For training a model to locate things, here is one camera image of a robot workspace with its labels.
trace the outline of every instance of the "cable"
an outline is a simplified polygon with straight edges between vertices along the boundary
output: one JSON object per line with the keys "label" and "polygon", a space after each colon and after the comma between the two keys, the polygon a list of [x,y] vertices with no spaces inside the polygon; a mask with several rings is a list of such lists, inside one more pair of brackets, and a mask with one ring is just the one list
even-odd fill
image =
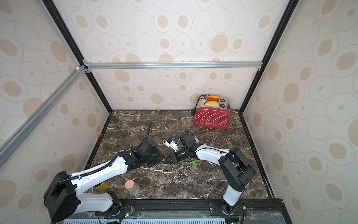
{"label": "cable", "polygon": [[197,151],[200,151],[200,150],[202,150],[202,149],[213,149],[213,150],[216,150],[216,151],[218,151],[218,152],[220,152],[220,153],[225,153],[225,154],[227,154],[227,152],[223,152],[223,151],[220,151],[220,150],[218,150],[218,149],[211,148],[211,147],[205,147],[205,148],[198,149],[198,150],[195,151],[195,153],[197,153]]}
{"label": "cable", "polygon": [[248,185],[249,185],[249,187],[250,187],[250,190],[251,190],[250,182],[248,181],[248,178],[247,178],[246,174],[244,173],[244,171],[241,169],[240,164],[238,164],[237,167],[239,167],[240,170],[241,170],[241,172],[244,174],[244,176],[245,176],[245,178],[246,178],[246,180],[247,180],[247,183],[248,183]]}
{"label": "cable", "polygon": [[125,208],[129,208],[129,207],[132,207],[132,208],[135,210],[135,208],[134,208],[132,205],[124,206],[123,208],[121,208],[121,210],[122,210],[122,209],[125,209]]}
{"label": "cable", "polygon": [[197,104],[195,105],[194,109],[191,111],[191,114],[195,114],[195,111],[197,110],[197,105],[198,105],[199,100],[205,99],[205,96],[206,96],[205,94],[202,94],[202,95],[199,96],[199,98],[197,100]]}
{"label": "cable", "polygon": [[149,132],[150,132],[150,128],[152,127],[152,120],[149,122],[149,125],[148,125],[148,129],[147,129],[147,133],[145,133],[145,136],[143,138],[143,140],[147,140],[148,137],[149,137]]}
{"label": "cable", "polygon": [[[188,132],[190,134],[192,134],[192,141],[194,141],[194,134],[191,133],[190,131],[184,131],[182,132],[182,134],[180,135],[180,138],[182,139],[183,138],[183,134],[185,132]],[[190,158],[190,160],[195,156],[192,152],[189,152],[189,148],[187,146],[184,146],[184,153],[186,156],[188,156]]]}
{"label": "cable", "polygon": [[[148,139],[149,137],[149,132],[150,132],[150,128],[152,126],[152,120],[149,122],[149,125],[148,125],[148,129],[147,129],[147,132],[143,138],[143,140],[141,141],[141,143],[137,146],[135,146],[134,148],[132,148],[131,150],[134,150],[136,148],[138,148],[144,140]],[[45,193],[45,195],[48,194],[48,192],[55,186],[57,186],[58,184],[61,184],[61,183],[65,183],[67,181],[71,181],[71,180],[76,180],[76,179],[81,179],[82,177],[86,177],[86,176],[89,176],[89,175],[92,175],[94,173],[97,173],[109,166],[112,166],[112,163],[114,162],[114,160],[116,160],[116,158],[119,156],[119,154],[121,154],[122,152],[118,152],[108,163],[106,163],[104,166],[98,168],[98,169],[95,169],[95,170],[92,170],[92,171],[89,171],[87,173],[81,173],[80,175],[76,175],[76,176],[71,176],[71,177],[65,177],[65,178],[62,178],[61,180],[57,181],[56,183],[54,183],[51,187],[49,187]]]}

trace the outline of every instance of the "white vent grille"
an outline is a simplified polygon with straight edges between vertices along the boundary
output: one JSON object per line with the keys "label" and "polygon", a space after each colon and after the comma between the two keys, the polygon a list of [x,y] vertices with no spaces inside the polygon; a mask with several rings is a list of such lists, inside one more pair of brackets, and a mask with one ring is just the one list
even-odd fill
{"label": "white vent grille", "polygon": [[[100,219],[102,224],[107,224],[118,219]],[[98,219],[65,219],[63,224],[100,224]],[[127,218],[122,224],[225,224],[225,219],[132,219]]]}
{"label": "white vent grille", "polygon": [[225,219],[124,219],[122,224],[225,224]]}

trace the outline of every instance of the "black frame bar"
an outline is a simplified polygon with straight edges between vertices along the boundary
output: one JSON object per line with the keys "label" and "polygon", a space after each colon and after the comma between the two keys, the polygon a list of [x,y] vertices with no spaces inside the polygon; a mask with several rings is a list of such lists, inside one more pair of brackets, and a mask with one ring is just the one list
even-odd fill
{"label": "black frame bar", "polygon": [[100,135],[98,135],[99,138],[97,138],[97,142],[96,142],[96,144],[95,144],[95,146],[94,146],[94,148],[93,148],[93,150],[91,152],[91,155],[88,158],[88,161],[87,161],[86,166],[84,167],[84,170],[87,170],[87,169],[89,169],[91,167],[92,161],[93,161],[93,159],[94,159],[94,157],[95,157],[95,155],[97,153],[98,148],[100,147],[100,143],[101,143],[101,141],[103,139],[103,136],[105,135],[105,132],[107,130],[107,127],[108,127],[108,125],[109,125],[109,123],[111,121],[112,115],[113,115],[113,111],[111,111],[110,114],[108,115],[107,120],[105,122],[105,125],[102,128],[102,131],[101,131]]}
{"label": "black frame bar", "polygon": [[251,134],[250,134],[250,131],[249,131],[249,129],[247,128],[247,124],[246,124],[246,121],[245,121],[245,119],[244,119],[244,116],[242,115],[241,112],[239,112],[239,116],[240,116],[240,120],[241,120],[242,126],[244,127],[244,130],[245,130],[245,133],[246,133],[246,137],[247,137],[248,142],[249,142],[249,144],[250,144],[250,147],[251,147],[253,156],[255,157],[255,160],[256,160],[258,169],[260,170],[260,174],[261,174],[261,177],[262,177],[262,180],[263,180],[263,184],[265,185],[267,194],[268,194],[269,197],[275,198],[274,192],[273,192],[273,190],[272,190],[272,188],[271,188],[271,185],[270,185],[270,182],[269,182],[268,177],[267,177],[267,175],[266,175],[265,169],[263,168],[262,161],[261,161],[261,159],[260,159],[260,157],[259,157],[259,155],[258,155],[257,149],[256,149],[256,147],[255,147],[255,144],[254,144],[254,142],[253,142],[252,136],[251,136]]}
{"label": "black frame bar", "polygon": [[[66,40],[69,48],[73,52],[73,54],[76,57],[77,61],[79,62],[79,64],[80,65],[85,65],[84,62],[83,62],[84,57],[83,57],[81,51],[79,50],[75,40],[73,39],[71,33],[69,32],[65,22],[63,21],[61,15],[60,15],[60,13],[58,12],[54,2],[52,0],[42,0],[42,1],[43,1],[44,5],[46,6],[48,12],[50,13],[52,19],[56,23],[58,29],[60,30],[63,38]],[[105,106],[106,110],[108,111],[108,113],[111,113],[112,108],[111,108],[110,104],[108,103],[105,95],[103,94],[103,92],[102,92],[100,86],[98,85],[95,77],[93,76],[92,72],[86,73],[86,75],[87,75],[87,78],[89,79],[91,85],[95,89],[96,93],[98,94],[100,100],[102,101],[103,105]]]}
{"label": "black frame bar", "polygon": [[241,108],[240,108],[240,112],[243,113],[247,107],[247,104],[249,103],[251,97],[252,97],[252,94],[254,93],[255,89],[256,89],[256,86],[258,84],[258,82],[260,81],[260,78],[263,74],[263,72],[265,71],[265,68],[267,67],[271,57],[272,57],[272,54],[274,53],[275,49],[276,49],[276,46],[277,44],[279,43],[280,39],[281,39],[281,36],[282,34],[284,33],[285,31],[285,28],[296,8],[296,5],[298,4],[299,0],[290,0],[289,3],[287,4],[287,7],[285,9],[285,12],[284,14],[282,15],[282,18],[280,20],[280,23],[279,25],[277,26],[277,29],[274,33],[274,36],[272,37],[272,40],[270,42],[270,45],[268,46],[267,48],[267,51],[262,59],[262,66],[261,68],[257,71],[256,75],[255,75],[255,78],[253,79],[252,83],[251,83],[251,86],[245,96],[245,99],[241,105]]}

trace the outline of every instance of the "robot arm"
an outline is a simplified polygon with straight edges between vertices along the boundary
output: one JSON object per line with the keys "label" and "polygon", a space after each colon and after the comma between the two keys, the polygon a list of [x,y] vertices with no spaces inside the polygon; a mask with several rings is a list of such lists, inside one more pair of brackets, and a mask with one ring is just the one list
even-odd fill
{"label": "robot arm", "polygon": [[142,165],[151,167],[162,160],[158,145],[148,140],[151,122],[139,146],[117,153],[112,160],[91,169],[67,174],[62,171],[55,175],[44,195],[52,222],[59,222],[73,213],[83,211],[108,211],[116,214],[119,207],[113,207],[113,198],[108,193],[87,194],[91,187]]}
{"label": "robot arm", "polygon": [[[179,138],[183,148],[171,152],[163,162],[175,164],[185,158],[191,157],[219,165],[229,184],[222,199],[222,208],[226,214],[233,213],[242,193],[248,187],[249,182],[255,177],[256,170],[237,147],[232,149],[209,147],[204,143],[194,141],[193,138],[194,136],[191,137],[189,132],[184,132]],[[169,145],[171,148],[175,146],[177,148],[176,143],[169,143],[168,140],[165,143],[167,146]]]}

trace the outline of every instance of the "metal bracket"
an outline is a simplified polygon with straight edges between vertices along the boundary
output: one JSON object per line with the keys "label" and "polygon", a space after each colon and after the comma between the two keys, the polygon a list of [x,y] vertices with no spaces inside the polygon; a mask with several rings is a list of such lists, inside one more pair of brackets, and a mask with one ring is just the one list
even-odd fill
{"label": "metal bracket", "polygon": [[91,73],[91,69],[88,69],[88,66],[91,64],[90,62],[87,62],[86,59],[83,59],[82,60],[84,65],[85,65],[85,68],[86,70],[84,71],[85,73]]}
{"label": "metal bracket", "polygon": [[91,63],[87,62],[86,59],[83,59],[82,62],[84,63],[85,66],[89,66]]}

